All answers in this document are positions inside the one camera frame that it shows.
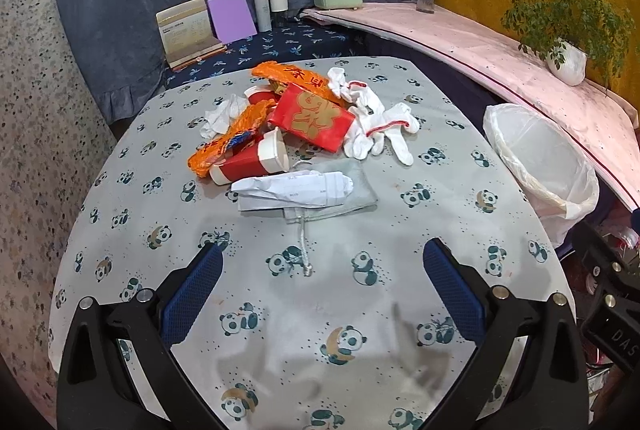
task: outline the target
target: speckled wall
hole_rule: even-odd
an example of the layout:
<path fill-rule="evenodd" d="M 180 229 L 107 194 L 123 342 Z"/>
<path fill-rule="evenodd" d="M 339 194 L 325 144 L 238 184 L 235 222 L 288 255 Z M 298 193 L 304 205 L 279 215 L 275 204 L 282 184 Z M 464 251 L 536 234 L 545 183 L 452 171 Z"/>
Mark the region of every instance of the speckled wall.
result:
<path fill-rule="evenodd" d="M 0 0 L 0 353 L 55 422 L 49 307 L 66 240 L 115 140 L 55 0 Z"/>

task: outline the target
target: crumpled white paper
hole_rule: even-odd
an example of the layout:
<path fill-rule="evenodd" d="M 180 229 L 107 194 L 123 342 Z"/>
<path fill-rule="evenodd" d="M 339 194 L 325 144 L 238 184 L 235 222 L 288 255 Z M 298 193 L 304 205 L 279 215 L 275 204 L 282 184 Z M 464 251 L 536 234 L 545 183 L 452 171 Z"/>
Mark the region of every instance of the crumpled white paper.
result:
<path fill-rule="evenodd" d="M 226 134 L 232 121 L 248 107 L 249 100 L 232 94 L 228 100 L 220 103 L 215 110 L 204 113 L 205 122 L 200 127 L 200 135 L 207 141 L 213 140 L 221 134 Z"/>
<path fill-rule="evenodd" d="M 379 155 L 384 148 L 385 137 L 388 137 L 400 162 L 412 165 L 414 156 L 402 137 L 402 129 L 410 134 L 420 130 L 420 123 L 411 115 L 411 107 L 396 103 L 385 110 L 379 97 L 367 84 L 358 81 L 347 83 L 342 68 L 329 69 L 328 76 L 332 93 L 348 103 L 355 103 L 349 108 L 356 119 L 344 137 L 345 155 L 356 159 L 366 158 L 369 152 Z"/>
<path fill-rule="evenodd" d="M 241 212 L 292 206 L 324 208 L 343 204 L 353 191 L 353 181 L 342 172 L 301 170 L 240 179 L 231 185 L 231 191 L 238 193 Z"/>

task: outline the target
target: pink tablecloth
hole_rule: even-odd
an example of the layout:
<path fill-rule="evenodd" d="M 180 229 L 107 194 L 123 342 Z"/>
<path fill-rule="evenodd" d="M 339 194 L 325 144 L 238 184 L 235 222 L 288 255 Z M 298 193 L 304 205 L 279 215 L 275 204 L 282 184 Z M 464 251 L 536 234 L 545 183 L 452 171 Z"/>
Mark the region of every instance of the pink tablecloth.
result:
<path fill-rule="evenodd" d="M 569 87 L 538 58 L 518 51 L 515 40 L 441 7 L 434 14 L 417 12 L 415 4 L 304 13 L 420 50 L 504 100 L 539 111 L 571 136 L 629 210 L 640 206 L 638 114 L 619 96 L 588 80 Z"/>

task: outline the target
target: panda print tablecloth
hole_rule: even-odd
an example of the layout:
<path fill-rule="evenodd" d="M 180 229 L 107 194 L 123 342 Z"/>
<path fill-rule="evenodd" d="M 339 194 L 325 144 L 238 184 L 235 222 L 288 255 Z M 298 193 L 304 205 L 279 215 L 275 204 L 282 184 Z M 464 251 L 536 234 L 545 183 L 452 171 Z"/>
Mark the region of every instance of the panda print tablecloth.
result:
<path fill-rule="evenodd" d="M 402 165 L 390 146 L 364 161 L 377 207 L 307 223 L 314 273 L 305 277 L 296 224 L 281 210 L 240 214 L 228 186 L 198 180 L 186 164 L 203 141 L 205 111 L 260 81 L 238 71 L 153 98 L 96 178 L 69 238 L 49 325 L 56 370 L 82 297 L 129 301 L 211 240 L 223 250 L 223 275 L 172 353 L 228 428 L 414 430 L 474 350 L 424 272 L 427 240 L 438 236 L 490 285 L 521 298 L 572 298 L 516 181 L 413 64 L 298 64 L 322 74 L 341 66 L 386 106 L 408 102 L 421 124 L 406 136 L 414 164 Z M 291 136 L 286 142 L 292 162 L 344 157 Z M 146 406 L 162 415 L 135 349 L 120 347 Z M 521 352 L 513 347 L 485 413 L 504 399 Z"/>

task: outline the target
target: trash can with white liner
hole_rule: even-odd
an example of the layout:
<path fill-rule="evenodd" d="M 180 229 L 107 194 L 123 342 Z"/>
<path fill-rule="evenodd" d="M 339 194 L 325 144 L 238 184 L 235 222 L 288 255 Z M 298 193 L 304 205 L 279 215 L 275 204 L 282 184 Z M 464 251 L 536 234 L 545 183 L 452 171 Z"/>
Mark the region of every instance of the trash can with white liner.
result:
<path fill-rule="evenodd" d="M 593 166 L 560 127 L 522 105 L 488 106 L 482 126 L 557 248 L 598 203 Z"/>

